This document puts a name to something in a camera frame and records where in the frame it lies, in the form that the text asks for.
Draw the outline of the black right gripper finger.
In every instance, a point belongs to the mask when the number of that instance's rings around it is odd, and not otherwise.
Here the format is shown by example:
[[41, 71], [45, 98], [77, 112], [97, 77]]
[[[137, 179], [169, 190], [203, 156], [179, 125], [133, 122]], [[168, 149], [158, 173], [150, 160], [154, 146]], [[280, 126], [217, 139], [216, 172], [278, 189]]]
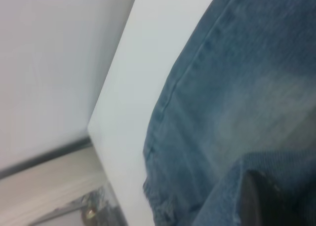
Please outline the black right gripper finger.
[[263, 173], [247, 171], [240, 190], [240, 224], [314, 226], [316, 180], [301, 179], [297, 187], [293, 191], [283, 191]]

